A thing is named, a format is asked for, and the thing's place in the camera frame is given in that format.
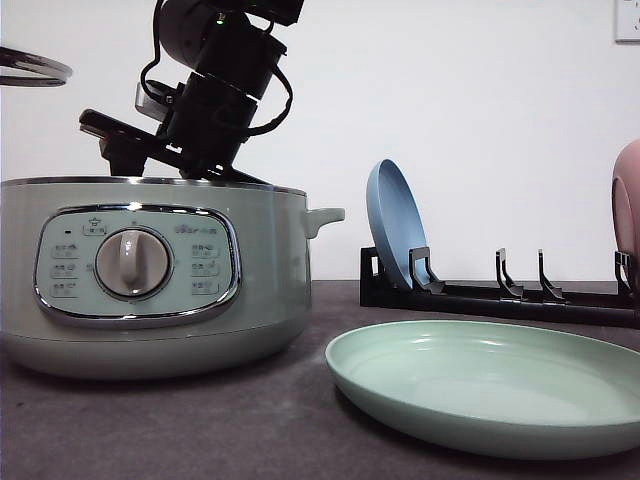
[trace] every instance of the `countertop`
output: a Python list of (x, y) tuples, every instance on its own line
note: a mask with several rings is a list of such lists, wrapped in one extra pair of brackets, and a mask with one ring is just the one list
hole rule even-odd
[(413, 439), (353, 406), (335, 387), (324, 359), (338, 334), (396, 320), (523, 323), (639, 351), (640, 330), (362, 308), (355, 281), (313, 282), (313, 295), (312, 322), (288, 349), (222, 372), (89, 382), (34, 373), (3, 355), (2, 479), (640, 478), (640, 449), (583, 461), (528, 462)]

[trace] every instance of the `metal ring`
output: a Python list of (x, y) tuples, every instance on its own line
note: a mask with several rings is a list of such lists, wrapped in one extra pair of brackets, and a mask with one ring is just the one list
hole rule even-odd
[(15, 68), (42, 77), (0, 75), (0, 85), (14, 87), (58, 87), (73, 73), (66, 65), (46, 57), (0, 47), (0, 67)]

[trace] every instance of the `green plate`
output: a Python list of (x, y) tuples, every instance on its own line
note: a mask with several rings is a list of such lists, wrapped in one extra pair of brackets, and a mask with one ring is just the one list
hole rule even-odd
[(588, 458), (640, 445), (640, 354), (539, 328), (397, 322), (334, 339), (340, 390), (379, 421), (459, 450)]

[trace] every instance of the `black dish rack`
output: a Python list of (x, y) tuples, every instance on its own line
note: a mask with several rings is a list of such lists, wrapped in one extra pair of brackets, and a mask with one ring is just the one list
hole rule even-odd
[[(636, 278), (636, 261), (626, 253), (615, 252), (614, 255), (618, 291), (613, 294), (567, 292), (555, 287), (544, 274), (542, 250), (538, 250), (541, 289), (528, 289), (511, 279), (504, 248), (496, 252), (497, 286), (442, 281), (431, 269), (429, 247), (411, 249), (408, 256), (413, 288), (408, 291), (397, 288), (389, 280), (374, 247), (363, 248), (360, 253), (360, 305), (363, 307), (640, 328), (635, 282), (623, 278), (623, 271), (627, 279)], [(419, 261), (425, 262), (430, 283), (421, 282), (415, 274)]]

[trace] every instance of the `pot rim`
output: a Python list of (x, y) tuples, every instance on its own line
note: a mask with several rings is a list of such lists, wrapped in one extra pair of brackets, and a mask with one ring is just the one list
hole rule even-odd
[(216, 187), (216, 188), (242, 188), (247, 190), (262, 190), (267, 192), (290, 193), (306, 197), (306, 192), (288, 187), (278, 187), (276, 185), (263, 185), (259, 183), (225, 182), (212, 180), (185, 180), (183, 178), (163, 178), (163, 177), (106, 177), (106, 176), (67, 176), (67, 177), (31, 177), (5, 180), (0, 184), (2, 187), (13, 187), (17, 185), (44, 185), (56, 183), (106, 183), (106, 184), (128, 184), (128, 185), (181, 185), (191, 187)]

